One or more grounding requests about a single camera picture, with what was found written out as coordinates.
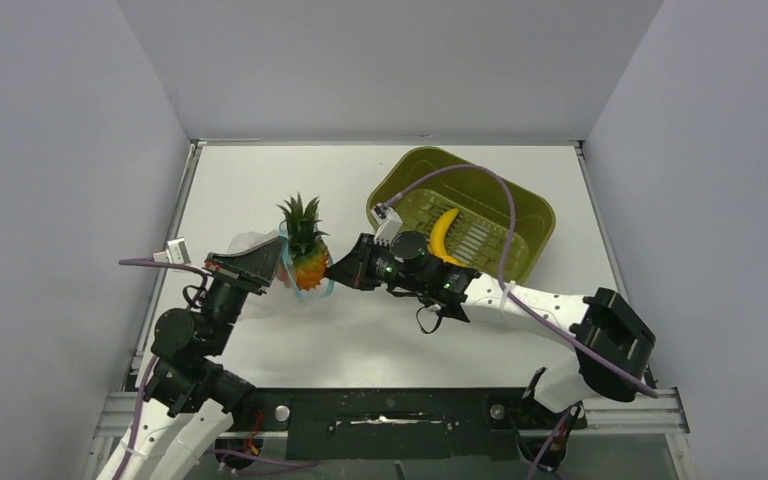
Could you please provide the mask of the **clear zip top bag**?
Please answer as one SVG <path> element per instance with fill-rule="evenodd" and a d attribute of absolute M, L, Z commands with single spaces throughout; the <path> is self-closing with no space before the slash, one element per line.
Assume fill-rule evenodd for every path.
<path fill-rule="evenodd" d="M 278 227 L 269 232 L 242 232 L 231 240 L 227 253 L 236 254 L 249 250 L 272 237 L 281 235 L 287 238 L 286 222 L 281 221 Z M 287 247 L 281 253 L 271 285 L 266 293 L 247 300 L 243 313 L 247 318 L 275 319 L 291 317 L 305 308 L 313 307 L 334 292 L 334 282 L 323 279 L 310 290 L 300 290 L 295 283 L 296 272 L 289 261 Z"/>

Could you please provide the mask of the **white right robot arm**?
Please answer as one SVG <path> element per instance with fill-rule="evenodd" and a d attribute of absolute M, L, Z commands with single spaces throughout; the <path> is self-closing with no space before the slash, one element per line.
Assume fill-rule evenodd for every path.
<path fill-rule="evenodd" d="M 631 402 L 638 395 L 657 395 L 644 381 L 655 335 L 614 290 L 571 295 L 505 283 L 431 254 L 413 231 L 388 245 L 360 235 L 326 276 L 360 291 L 385 286 L 393 296 L 417 299 L 439 320 L 505 325 L 569 347 L 573 357 L 556 365 L 538 363 L 541 372 L 522 400 L 532 425 L 548 426 L 563 410 L 593 396 Z"/>

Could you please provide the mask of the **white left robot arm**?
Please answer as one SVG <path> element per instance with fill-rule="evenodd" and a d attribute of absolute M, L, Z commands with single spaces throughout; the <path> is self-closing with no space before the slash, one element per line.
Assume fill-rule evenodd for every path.
<path fill-rule="evenodd" d="M 183 479 L 208 447 L 251 409 L 255 387 L 216 362 L 247 298 L 262 295 L 282 261 L 286 238 L 273 231 L 235 253 L 209 253 L 196 267 L 173 260 L 124 259 L 124 266 L 191 272 L 183 308 L 153 323 L 149 363 L 128 429 L 100 479 Z"/>

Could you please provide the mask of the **yellow toy banana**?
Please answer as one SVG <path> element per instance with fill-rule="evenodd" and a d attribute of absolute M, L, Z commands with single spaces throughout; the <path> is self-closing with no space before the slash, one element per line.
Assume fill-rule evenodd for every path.
<path fill-rule="evenodd" d="M 456 259 L 454 256 L 448 253 L 446 249 L 445 240 L 446 235 L 449 232 L 452 224 L 459 215 L 460 210 L 458 208 L 452 208 L 444 212 L 435 222 L 432 227 L 429 237 L 429 251 L 436 257 L 440 258 L 446 263 L 454 264 L 459 267 L 466 267 L 466 264 Z"/>

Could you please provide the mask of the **orange toy pineapple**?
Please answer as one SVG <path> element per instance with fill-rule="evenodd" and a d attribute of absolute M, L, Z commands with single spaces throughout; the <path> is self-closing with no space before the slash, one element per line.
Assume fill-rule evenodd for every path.
<path fill-rule="evenodd" d="M 279 204 L 280 229 L 287 238 L 288 260 L 279 266 L 277 278 L 287 287 L 311 291 L 325 279 L 329 249 L 326 233 L 319 229 L 319 198 L 304 202 L 299 192 Z"/>

